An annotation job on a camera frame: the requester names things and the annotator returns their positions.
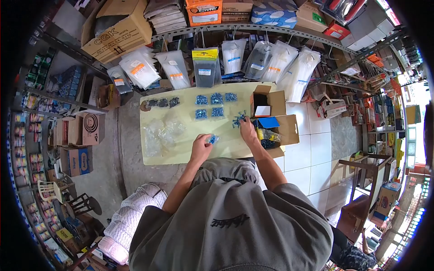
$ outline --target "yellow table top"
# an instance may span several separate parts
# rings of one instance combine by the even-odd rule
[[[243,82],[221,84],[214,86],[213,88],[186,88],[142,97],[140,103],[145,100],[170,98],[174,96],[178,96],[180,99],[180,104],[173,108],[153,107],[148,112],[143,112],[139,109],[143,164],[162,165],[187,163],[190,159],[193,141],[196,139],[198,134],[216,134],[220,137],[220,140],[214,145],[209,158],[243,158],[252,156],[249,148],[241,138],[239,128],[232,128],[232,120],[235,116],[238,116],[238,112],[244,112],[244,110],[246,110],[247,115],[250,116],[250,96],[256,86],[260,84],[271,85],[272,88],[270,91],[276,91],[276,84],[273,83]],[[202,108],[194,104],[196,96],[207,95],[209,99],[209,95],[215,92],[220,92],[223,95],[227,92],[235,93],[237,94],[238,102],[224,104],[225,118],[222,120],[210,120],[212,106],[209,105],[207,107],[209,109],[208,120],[195,121],[194,113],[196,109]],[[143,128],[153,119],[164,119],[164,116],[167,113],[176,114],[187,129],[176,139],[176,145],[170,153],[161,157],[147,157],[144,153],[145,133]]]

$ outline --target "wooden chair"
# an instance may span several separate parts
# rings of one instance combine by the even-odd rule
[[[74,186],[75,183],[70,183],[65,186],[58,186],[56,182],[44,182],[39,180],[38,181],[38,190],[39,194],[41,195],[42,200],[49,201],[51,199],[57,199],[60,203],[63,203],[62,200],[62,191],[67,189],[68,187]],[[54,193],[54,196],[48,196],[45,197],[44,193]]]

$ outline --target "floor tile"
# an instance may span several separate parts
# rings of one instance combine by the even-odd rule
[[[330,187],[332,162],[312,166],[310,168],[309,195],[318,193]]]
[[[285,172],[286,180],[293,183],[307,196],[309,195],[310,167]]]
[[[281,169],[282,172],[285,172],[285,160],[284,160],[284,158],[285,158],[284,156],[274,158],[274,161],[280,167],[280,169]]]
[[[311,134],[310,142],[312,166],[332,161],[331,133]]]
[[[309,196],[309,200],[322,214],[326,212],[327,197],[329,196],[329,190],[324,190],[319,193]]]
[[[299,135],[310,134],[307,103],[286,103],[286,114],[296,115]]]
[[[285,171],[310,167],[310,135],[299,139],[299,143],[285,146]]]
[[[307,114],[309,116],[309,129],[311,134],[330,132],[330,119],[322,119],[316,114],[311,104],[307,105]]]

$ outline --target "yellow label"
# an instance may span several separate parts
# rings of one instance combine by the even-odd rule
[[[191,51],[193,60],[216,60],[218,56],[217,49]]]
[[[66,228],[56,231],[56,234],[64,242],[72,238],[72,234]]]

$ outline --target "cgk cardboard box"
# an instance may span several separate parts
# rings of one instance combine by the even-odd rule
[[[60,148],[60,170],[69,177],[90,172],[87,148]]]
[[[222,23],[248,23],[252,13],[253,0],[223,0]]]
[[[146,6],[146,0],[102,0],[83,25],[81,49],[106,64],[151,43],[152,28],[143,17]],[[98,18],[118,15],[127,17],[95,37]]]

